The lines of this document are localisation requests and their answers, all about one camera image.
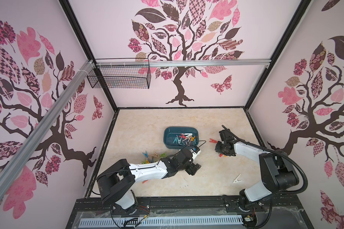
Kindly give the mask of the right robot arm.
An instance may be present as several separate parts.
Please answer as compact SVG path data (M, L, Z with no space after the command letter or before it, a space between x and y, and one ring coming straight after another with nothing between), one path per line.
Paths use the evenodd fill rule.
M229 129L221 130L219 136L221 140L215 146L217 153L224 156L244 156L260 166L260 181L240 191L241 205L260 201L300 183L294 164L288 160L286 154L269 151L240 139Z

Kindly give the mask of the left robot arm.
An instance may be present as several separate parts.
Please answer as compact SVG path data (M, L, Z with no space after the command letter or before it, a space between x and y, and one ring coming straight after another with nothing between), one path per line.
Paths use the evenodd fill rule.
M194 163L200 153L199 147L188 146L150 164L130 164L126 159L117 161L96 178L102 204L120 207L131 214L139 205L131 188L135 183L170 178L179 171L193 176L201 168Z

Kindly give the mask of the mint clothespin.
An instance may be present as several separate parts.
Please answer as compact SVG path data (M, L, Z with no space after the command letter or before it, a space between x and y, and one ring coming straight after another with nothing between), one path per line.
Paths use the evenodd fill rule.
M174 141L173 141L173 144L180 144L181 143L181 138L179 138L179 137L175 137L175 139L174 139Z

